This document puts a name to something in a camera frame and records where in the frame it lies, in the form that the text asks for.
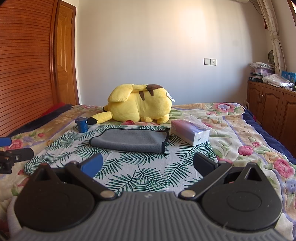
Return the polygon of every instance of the metal screw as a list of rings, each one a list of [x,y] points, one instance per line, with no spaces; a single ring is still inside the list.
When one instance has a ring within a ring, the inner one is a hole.
[[[151,197],[153,197],[153,195],[151,193],[148,193],[148,194],[144,195],[144,197],[151,198]]]
[[[113,198],[115,196],[115,192],[111,190],[105,190],[100,193],[103,198]]]
[[[190,197],[195,197],[196,193],[193,190],[184,190],[181,192],[182,197],[190,198]]]

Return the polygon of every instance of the gray microfiber towel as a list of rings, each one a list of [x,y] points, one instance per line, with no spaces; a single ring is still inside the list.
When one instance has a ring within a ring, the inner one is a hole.
[[[163,153],[169,130],[108,129],[91,138],[89,144],[112,150]]]

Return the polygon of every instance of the curtain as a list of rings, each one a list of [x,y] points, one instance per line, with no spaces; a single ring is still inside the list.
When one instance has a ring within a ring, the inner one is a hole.
[[[282,70],[286,70],[286,63],[279,39],[279,26],[276,20],[274,7],[271,0],[257,1],[263,13],[271,37],[272,50],[274,53],[275,73],[281,75]]]
[[[257,6],[259,5],[257,0],[250,0],[251,3],[255,3]]]

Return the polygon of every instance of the pikachu plush toy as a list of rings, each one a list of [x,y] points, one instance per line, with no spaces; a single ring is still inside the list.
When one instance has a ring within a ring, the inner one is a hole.
[[[124,84],[116,87],[102,113],[88,118],[88,124],[101,124],[110,119],[125,122],[166,123],[170,116],[172,97],[160,85]]]

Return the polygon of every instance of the light switch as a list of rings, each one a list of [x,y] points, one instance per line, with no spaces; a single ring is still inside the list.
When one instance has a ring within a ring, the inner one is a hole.
[[[205,65],[211,65],[211,59],[210,58],[204,58],[204,64]]]

